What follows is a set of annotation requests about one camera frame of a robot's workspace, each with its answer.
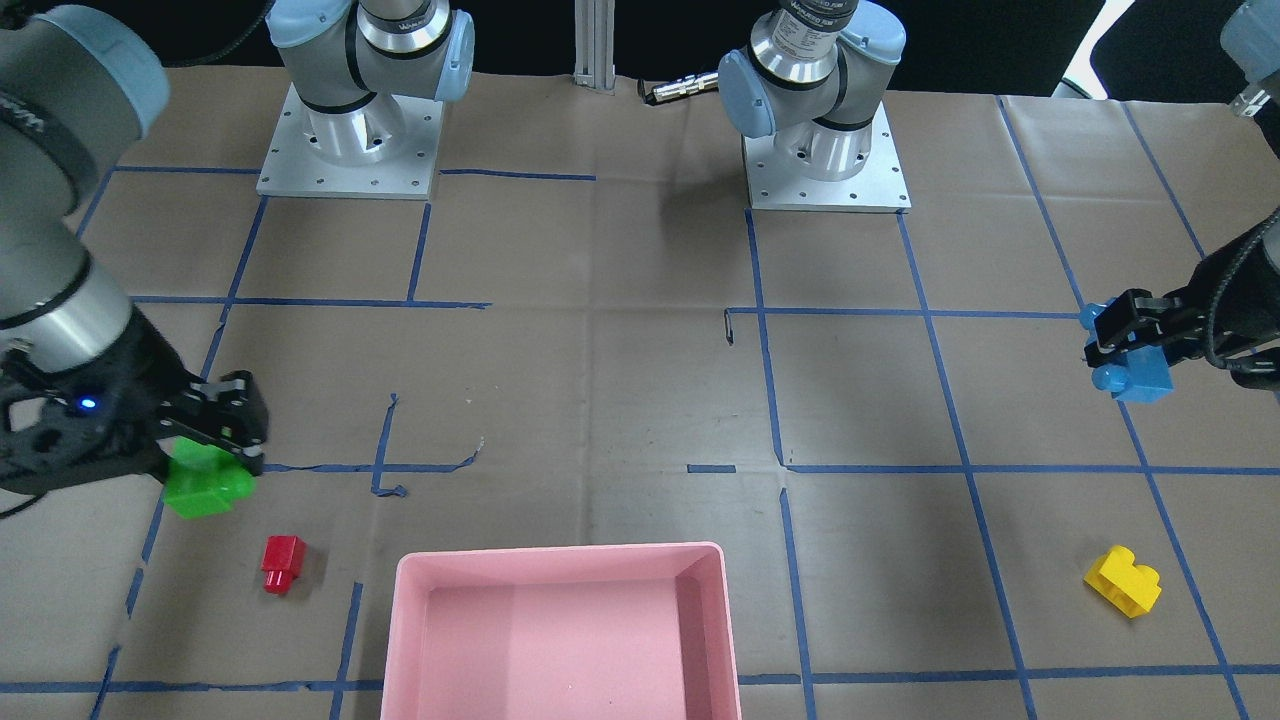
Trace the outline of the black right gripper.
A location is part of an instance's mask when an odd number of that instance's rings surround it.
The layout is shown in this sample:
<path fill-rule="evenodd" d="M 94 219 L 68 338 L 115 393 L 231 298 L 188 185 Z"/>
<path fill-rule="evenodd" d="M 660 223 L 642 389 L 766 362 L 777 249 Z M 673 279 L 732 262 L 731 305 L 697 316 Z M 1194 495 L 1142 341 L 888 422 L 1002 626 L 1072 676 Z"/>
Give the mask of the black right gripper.
<path fill-rule="evenodd" d="M 92 411 L 77 411 L 96 436 L 67 470 L 72 480 L 166 480 L 170 460 L 160 439 L 173 436 L 230 454 L 252 477 L 264 473 L 270 414 L 253 373 L 204 380 L 141 310 L 131 314 L 122 337 L 72 379 L 74 401 L 99 402 Z"/>

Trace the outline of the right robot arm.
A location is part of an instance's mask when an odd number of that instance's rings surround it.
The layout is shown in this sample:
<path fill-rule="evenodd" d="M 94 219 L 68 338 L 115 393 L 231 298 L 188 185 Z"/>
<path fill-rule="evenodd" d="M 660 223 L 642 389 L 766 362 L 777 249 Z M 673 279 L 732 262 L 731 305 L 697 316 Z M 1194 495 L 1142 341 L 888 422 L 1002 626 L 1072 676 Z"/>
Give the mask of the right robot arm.
<path fill-rule="evenodd" d="M 274 1 L 291 74 L 259 192 L 425 199 L 443 106 L 466 94 L 474 19 L 447 1 Z M 3 32 L 3 488 L 165 480 L 186 438 L 259 475 L 253 378 L 188 372 L 65 225 L 170 97 L 163 64 L 114 17 L 60 5 Z"/>

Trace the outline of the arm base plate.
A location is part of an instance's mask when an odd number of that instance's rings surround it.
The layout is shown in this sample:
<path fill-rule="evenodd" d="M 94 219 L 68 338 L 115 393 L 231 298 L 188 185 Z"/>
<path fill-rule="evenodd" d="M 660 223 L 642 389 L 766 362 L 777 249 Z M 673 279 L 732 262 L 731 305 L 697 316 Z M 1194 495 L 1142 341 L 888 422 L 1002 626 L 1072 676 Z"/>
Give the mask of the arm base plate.
<path fill-rule="evenodd" d="M 389 94 L 344 114 L 320 113 L 289 88 L 256 190 L 269 197 L 428 201 L 444 117 L 444 102 Z"/>
<path fill-rule="evenodd" d="M 755 210 L 904 214 L 913 208 L 883 104 L 860 129 L 812 120 L 744 137 L 742 159 Z"/>

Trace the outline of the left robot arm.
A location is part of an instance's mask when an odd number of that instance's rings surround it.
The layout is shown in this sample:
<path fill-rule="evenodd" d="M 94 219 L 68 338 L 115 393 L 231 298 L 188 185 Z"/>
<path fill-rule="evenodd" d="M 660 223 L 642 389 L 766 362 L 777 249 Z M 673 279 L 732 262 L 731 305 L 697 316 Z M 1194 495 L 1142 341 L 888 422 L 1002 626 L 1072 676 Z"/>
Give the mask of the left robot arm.
<path fill-rule="evenodd" d="M 746 47 L 718 65 L 719 95 L 737 132 L 776 137 L 804 176 L 854 177 L 859 161 L 818 160 L 872 122 L 902 59 L 906 33 L 869 1 L 782 1 L 751 28 Z M 1126 290 L 1082 314 L 1085 364 L 1110 393 L 1142 365 L 1158 372 L 1204 360 L 1242 387 L 1277 388 L 1277 214 L 1202 259 L 1190 279 L 1162 296 Z"/>

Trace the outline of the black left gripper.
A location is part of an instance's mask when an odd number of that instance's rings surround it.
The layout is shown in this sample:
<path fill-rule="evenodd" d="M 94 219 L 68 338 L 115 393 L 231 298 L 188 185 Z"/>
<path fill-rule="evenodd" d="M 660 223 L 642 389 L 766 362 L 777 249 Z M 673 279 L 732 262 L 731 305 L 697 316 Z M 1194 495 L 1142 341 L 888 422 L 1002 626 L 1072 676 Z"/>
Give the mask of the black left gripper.
<path fill-rule="evenodd" d="M 1126 290 L 1084 306 L 1089 341 L 1084 363 L 1117 364 L 1140 348 L 1165 348 L 1174 366 L 1204 359 L 1231 375 L 1276 375 L 1277 350 L 1245 357 L 1277 338 L 1277 211 L 1199 261 L 1190 279 L 1166 296 Z M 1179 340 L 1179 329 L 1189 334 Z"/>

